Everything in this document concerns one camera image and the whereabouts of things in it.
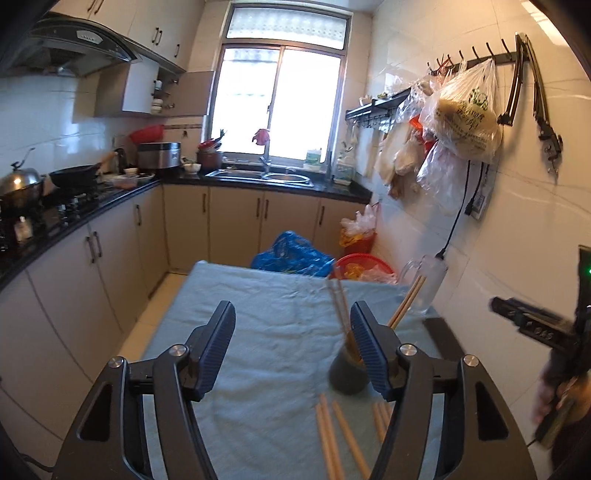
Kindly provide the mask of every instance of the white tiled wall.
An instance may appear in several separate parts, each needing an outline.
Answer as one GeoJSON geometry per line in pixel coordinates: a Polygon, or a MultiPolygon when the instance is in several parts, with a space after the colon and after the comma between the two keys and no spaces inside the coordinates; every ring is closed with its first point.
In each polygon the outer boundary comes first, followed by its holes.
{"type": "MultiPolygon", "coordinates": [[[[437,56],[450,54],[457,62],[461,50],[472,58],[472,46],[487,55],[486,42],[500,53],[504,38],[514,50],[516,31],[526,33],[534,46],[551,123],[564,139],[560,177],[555,183],[547,172],[526,66],[527,87],[522,89],[515,126],[504,128],[490,205],[480,221],[460,218],[446,255],[450,269],[435,306],[465,349],[483,360],[529,440],[533,385],[547,350],[490,313],[488,302],[496,295],[516,296],[573,315],[577,245],[591,244],[586,146],[591,83],[552,24],[528,1],[385,0],[374,15],[367,93],[383,90],[379,72],[388,63],[423,75],[428,61],[436,65],[437,56]]],[[[513,66],[497,68],[499,112],[505,110],[512,75],[513,66]]],[[[385,194],[376,175],[374,183],[374,197],[383,200],[375,253],[397,269],[411,258],[436,254],[453,218],[444,217],[422,191],[396,201],[385,194]]],[[[540,478],[545,478],[545,456],[532,456],[540,478]]]]}
{"type": "Polygon", "coordinates": [[[94,118],[98,75],[86,79],[25,76],[0,79],[0,177],[30,147],[27,167],[39,173],[97,162],[123,135],[148,125],[136,118],[94,118]]]}

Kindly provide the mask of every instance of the window frame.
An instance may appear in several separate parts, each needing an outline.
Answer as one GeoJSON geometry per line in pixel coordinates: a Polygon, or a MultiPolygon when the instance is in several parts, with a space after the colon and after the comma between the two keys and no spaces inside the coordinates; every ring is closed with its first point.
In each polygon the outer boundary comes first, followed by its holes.
{"type": "MultiPolygon", "coordinates": [[[[351,17],[350,15],[332,12],[332,11],[324,11],[316,8],[309,8],[304,6],[294,6],[294,5],[273,5],[273,4],[233,4],[230,6],[230,12],[226,19],[226,24],[224,25],[223,29],[223,37],[222,37],[222,46],[219,52],[219,57],[217,59],[217,66],[216,71],[213,79],[213,88],[212,88],[212,99],[210,103],[210,112],[209,112],[209,120],[207,122],[207,135],[208,138],[212,136],[212,121],[213,121],[213,114],[215,112],[215,103],[217,98],[217,87],[219,84],[220,74],[222,71],[222,63],[223,58],[228,48],[271,48],[273,50],[279,50],[280,56],[279,61],[277,63],[277,71],[275,72],[275,83],[273,85],[273,92],[271,95],[271,109],[269,110],[269,117],[267,121],[267,128],[271,125],[271,120],[273,116],[273,107],[275,105],[275,97],[277,95],[277,83],[279,81],[279,72],[281,69],[281,62],[283,60],[283,54],[286,49],[289,50],[300,50],[300,51],[309,51],[312,53],[319,53],[323,55],[329,55],[332,57],[340,58],[340,66],[339,66],[339,77],[337,80],[337,89],[335,94],[335,104],[333,107],[333,115],[332,121],[330,124],[330,134],[328,139],[328,144],[326,148],[326,152],[324,152],[324,156],[321,159],[321,171],[327,172],[330,171],[330,165],[333,160],[333,149],[335,147],[336,135],[338,130],[339,124],[339,112],[340,112],[340,104],[343,95],[343,85],[345,83],[345,68],[347,62],[347,51],[349,45],[349,36],[350,36],[350,28],[351,28],[351,17]],[[228,30],[230,29],[230,23],[232,21],[232,15],[234,14],[234,10],[237,8],[279,8],[279,9],[287,9],[287,10],[298,10],[304,12],[311,12],[317,13],[322,15],[329,15],[331,17],[343,18],[346,20],[347,25],[345,29],[345,39],[343,43],[343,49],[339,50],[338,48],[331,48],[325,47],[321,45],[310,44],[306,42],[298,42],[298,41],[291,41],[291,40],[274,40],[271,38],[228,38],[228,30]]],[[[265,147],[265,154],[268,154],[269,147],[265,147]]],[[[237,161],[237,160],[248,160],[249,162],[258,162],[259,154],[248,154],[248,153],[240,153],[240,152],[225,152],[228,159],[237,161]]],[[[296,158],[287,158],[287,157],[274,157],[270,156],[269,159],[271,160],[271,164],[273,166],[280,166],[280,167],[289,167],[289,168],[303,168],[303,160],[299,160],[296,158]]]]}

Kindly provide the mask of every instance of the wooden chopstick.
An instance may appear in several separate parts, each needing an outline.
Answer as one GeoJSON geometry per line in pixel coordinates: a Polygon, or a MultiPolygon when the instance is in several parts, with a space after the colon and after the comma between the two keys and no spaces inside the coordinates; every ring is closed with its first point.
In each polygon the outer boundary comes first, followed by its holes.
{"type": "Polygon", "coordinates": [[[345,319],[343,318],[343,312],[342,312],[341,305],[339,303],[339,299],[337,298],[336,292],[332,288],[332,282],[328,278],[326,279],[326,285],[329,289],[330,298],[332,299],[333,305],[336,310],[336,316],[339,318],[341,330],[343,330],[343,334],[346,335],[347,331],[348,331],[347,323],[346,323],[345,319]]]}
{"type": "Polygon", "coordinates": [[[326,422],[322,407],[318,403],[316,405],[316,423],[318,424],[318,434],[320,435],[320,444],[322,446],[322,454],[324,455],[324,463],[326,464],[326,475],[329,480],[338,480],[336,478],[335,465],[333,463],[333,456],[330,450],[328,433],[326,432],[326,422]]]}
{"type": "Polygon", "coordinates": [[[372,410],[374,411],[375,431],[378,434],[378,441],[383,443],[386,438],[386,430],[384,429],[384,421],[382,420],[382,414],[379,411],[377,403],[372,405],[372,410]]]}
{"type": "Polygon", "coordinates": [[[353,432],[351,431],[351,428],[349,427],[349,424],[347,423],[347,420],[345,419],[339,404],[334,401],[332,402],[332,407],[336,419],[339,422],[340,429],[343,432],[345,440],[347,441],[347,445],[349,445],[349,450],[351,450],[351,454],[355,459],[355,463],[357,463],[357,467],[361,472],[361,477],[364,480],[368,480],[369,476],[371,475],[371,470],[369,469],[368,464],[363,457],[363,453],[361,453],[361,450],[359,449],[359,445],[357,445],[357,440],[355,440],[353,432]]]}
{"type": "Polygon", "coordinates": [[[421,287],[425,283],[426,279],[427,277],[423,277],[422,275],[419,275],[416,278],[416,280],[413,283],[413,286],[409,289],[406,297],[404,297],[404,300],[398,307],[398,310],[396,310],[396,313],[392,315],[392,318],[390,318],[390,321],[388,322],[388,326],[392,330],[394,330],[398,326],[400,320],[402,320],[410,306],[413,304],[414,299],[417,297],[417,294],[419,290],[421,290],[421,287]]]}
{"type": "Polygon", "coordinates": [[[326,426],[326,433],[329,440],[330,456],[335,470],[336,480],[345,480],[345,471],[343,465],[340,463],[339,447],[336,443],[335,429],[330,418],[329,403],[326,400],[326,395],[320,394],[320,409],[324,418],[324,425],[326,426]]]}
{"type": "Polygon", "coordinates": [[[384,402],[378,402],[378,411],[382,418],[382,422],[384,423],[384,428],[386,431],[388,431],[391,416],[388,414],[388,407],[386,407],[386,404],[384,402]]]}

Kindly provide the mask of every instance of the glass cup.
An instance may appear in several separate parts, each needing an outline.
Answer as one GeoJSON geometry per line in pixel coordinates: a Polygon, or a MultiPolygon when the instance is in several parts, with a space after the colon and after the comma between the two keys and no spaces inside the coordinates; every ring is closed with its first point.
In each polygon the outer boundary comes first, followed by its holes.
{"type": "Polygon", "coordinates": [[[409,312],[413,315],[424,315],[431,306],[443,279],[447,273],[447,264],[436,257],[425,255],[421,260],[411,260],[400,272],[399,282],[402,283],[404,276],[415,268],[417,270],[412,283],[419,275],[425,277],[425,283],[418,292],[411,305],[409,312]]]}

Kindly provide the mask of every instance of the dish soap bottle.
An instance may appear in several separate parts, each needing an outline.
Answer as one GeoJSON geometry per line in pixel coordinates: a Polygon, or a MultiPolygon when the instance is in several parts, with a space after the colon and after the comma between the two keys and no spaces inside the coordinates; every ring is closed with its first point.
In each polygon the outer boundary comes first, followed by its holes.
{"type": "Polygon", "coordinates": [[[348,187],[355,176],[355,158],[339,153],[335,165],[335,183],[348,187]]]}

